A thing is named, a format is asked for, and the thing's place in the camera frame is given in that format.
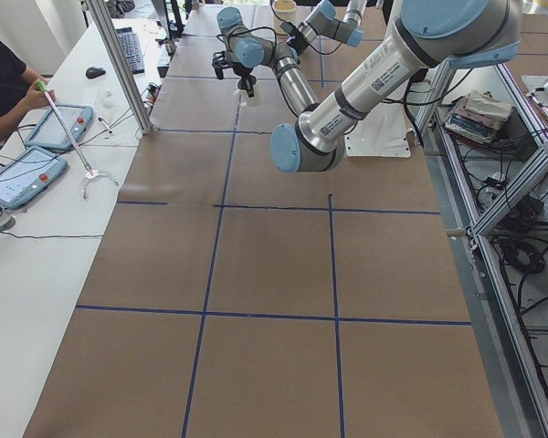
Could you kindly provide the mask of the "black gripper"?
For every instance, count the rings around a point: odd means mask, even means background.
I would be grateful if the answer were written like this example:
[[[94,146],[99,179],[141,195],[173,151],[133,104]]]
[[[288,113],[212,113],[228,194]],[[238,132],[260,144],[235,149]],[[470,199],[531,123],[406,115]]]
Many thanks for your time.
[[[245,67],[232,52],[225,50],[215,52],[212,55],[212,66],[217,79],[223,79],[225,71],[231,69],[235,75],[241,77],[240,90],[245,91],[249,98],[255,97],[256,78],[251,75],[252,68]]]
[[[287,45],[293,48],[297,54],[302,54],[309,47],[309,42],[298,28],[293,27],[290,30]]]

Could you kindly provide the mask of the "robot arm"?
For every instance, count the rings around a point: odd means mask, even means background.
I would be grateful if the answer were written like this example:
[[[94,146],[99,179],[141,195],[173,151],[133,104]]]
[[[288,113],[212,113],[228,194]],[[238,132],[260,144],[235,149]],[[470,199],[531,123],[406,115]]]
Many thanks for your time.
[[[285,21],[281,27],[289,36],[287,44],[298,54],[304,52],[316,37],[328,37],[348,47],[357,47],[364,36],[361,28],[366,1],[349,1],[343,19],[336,17],[331,1],[320,1],[297,26]]]
[[[216,52],[218,77],[233,68],[239,87],[253,97],[257,66],[271,68],[297,120],[276,127],[269,152],[282,172],[326,172],[344,155],[343,135],[422,68],[447,61],[454,68],[480,68],[511,60],[518,51],[522,25],[520,1],[403,1],[392,9],[394,21],[384,41],[319,101],[298,65],[305,44],[317,36],[357,46],[366,3],[352,1],[344,19],[334,5],[319,2],[298,26],[285,23],[291,35],[281,43],[256,36],[237,8],[216,16],[224,51]]]

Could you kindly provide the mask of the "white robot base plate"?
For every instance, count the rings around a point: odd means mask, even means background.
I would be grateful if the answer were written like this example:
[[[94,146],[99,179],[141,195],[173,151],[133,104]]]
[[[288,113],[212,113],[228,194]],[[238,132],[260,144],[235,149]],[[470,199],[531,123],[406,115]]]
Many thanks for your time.
[[[408,128],[403,110],[381,103],[345,135],[349,157],[409,158]]]

